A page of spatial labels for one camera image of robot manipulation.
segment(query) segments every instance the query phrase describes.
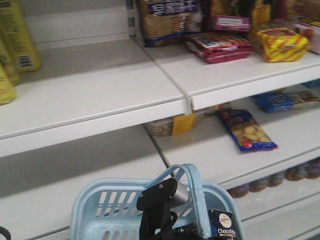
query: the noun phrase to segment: shopping basket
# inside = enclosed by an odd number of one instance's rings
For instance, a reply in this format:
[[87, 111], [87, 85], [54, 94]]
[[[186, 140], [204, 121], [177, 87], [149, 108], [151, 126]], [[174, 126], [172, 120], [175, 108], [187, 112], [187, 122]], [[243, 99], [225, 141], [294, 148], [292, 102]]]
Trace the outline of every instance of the shopping basket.
[[238, 210], [228, 192], [217, 184], [201, 181], [193, 164], [172, 165], [157, 178], [103, 178], [86, 186], [76, 198], [71, 214], [70, 240], [139, 240], [142, 211], [136, 203], [141, 192], [171, 177], [187, 187], [187, 203], [173, 208], [178, 220], [173, 228], [195, 224], [197, 234], [210, 238], [208, 210], [233, 213], [239, 240], [245, 240]]

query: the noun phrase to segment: basket handle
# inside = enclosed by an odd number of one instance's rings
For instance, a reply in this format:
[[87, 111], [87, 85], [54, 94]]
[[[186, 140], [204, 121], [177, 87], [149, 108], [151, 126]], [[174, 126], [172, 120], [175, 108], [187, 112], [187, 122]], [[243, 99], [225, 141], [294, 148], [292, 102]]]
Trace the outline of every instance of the basket handle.
[[200, 173], [197, 167], [190, 163], [185, 164], [175, 164], [170, 166], [166, 171], [160, 174], [157, 178], [152, 180], [149, 184], [145, 186], [145, 188], [150, 188], [158, 183], [160, 183], [164, 178], [173, 173], [176, 169], [178, 169], [174, 178], [176, 180], [180, 180], [184, 174], [186, 174], [190, 195], [193, 202], [194, 214], [195, 214], [195, 225], [197, 228], [197, 233], [199, 236], [204, 239], [210, 238], [211, 235], [211, 227], [208, 216], [208, 209], [206, 205], [204, 190], [202, 186], [202, 181], [200, 177]]

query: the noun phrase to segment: store shelf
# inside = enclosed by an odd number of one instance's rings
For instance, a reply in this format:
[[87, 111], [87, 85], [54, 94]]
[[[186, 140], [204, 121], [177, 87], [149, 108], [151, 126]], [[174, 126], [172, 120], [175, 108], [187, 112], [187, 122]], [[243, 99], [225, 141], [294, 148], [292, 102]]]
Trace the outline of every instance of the store shelf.
[[191, 97], [194, 110], [320, 78], [320, 56], [308, 52], [296, 62], [248, 58], [209, 64], [183, 43], [144, 49]]
[[0, 223], [15, 240], [68, 226], [77, 195], [97, 179], [154, 179], [166, 169], [142, 126], [2, 157], [0, 162]]
[[307, 240], [320, 233], [320, 194], [243, 222], [247, 239]]
[[[287, 91], [305, 90], [302, 85]], [[319, 89], [313, 89], [320, 96]], [[241, 153], [217, 116], [206, 118], [189, 132], [154, 139], [169, 164], [195, 164], [204, 181], [226, 189], [288, 169], [320, 156], [320, 108], [266, 113], [252, 98], [233, 101], [248, 109], [278, 148]]]
[[0, 108], [0, 157], [186, 112], [183, 94], [132, 40], [41, 51]]

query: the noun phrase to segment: pink package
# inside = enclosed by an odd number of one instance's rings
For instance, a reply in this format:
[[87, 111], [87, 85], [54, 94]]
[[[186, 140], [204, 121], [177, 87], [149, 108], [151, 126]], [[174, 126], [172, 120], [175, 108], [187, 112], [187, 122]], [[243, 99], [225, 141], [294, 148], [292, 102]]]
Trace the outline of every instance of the pink package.
[[224, 15], [212, 16], [207, 20], [207, 30], [248, 32], [250, 30], [250, 18]]
[[244, 59], [254, 51], [249, 41], [227, 32], [193, 34], [185, 43], [189, 50], [210, 64]]
[[288, 18], [275, 19], [275, 23], [286, 26], [308, 38], [310, 51], [320, 54], [320, 21], [311, 17], [296, 15]]

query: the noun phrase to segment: yellow bottle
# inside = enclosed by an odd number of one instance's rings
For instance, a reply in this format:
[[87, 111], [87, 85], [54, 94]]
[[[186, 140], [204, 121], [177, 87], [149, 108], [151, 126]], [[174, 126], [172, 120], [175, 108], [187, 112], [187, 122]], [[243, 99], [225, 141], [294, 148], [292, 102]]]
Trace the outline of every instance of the yellow bottle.
[[36, 71], [41, 67], [19, 0], [0, 0], [0, 31], [19, 73]]
[[9, 55], [7, 46], [5, 45], [2, 36], [0, 36], [0, 64], [3, 65], [3, 68], [12, 86], [15, 86], [21, 82], [21, 77], [17, 71], [16, 65]]
[[16, 98], [16, 91], [11, 85], [4, 67], [0, 64], [0, 105], [8, 104]]

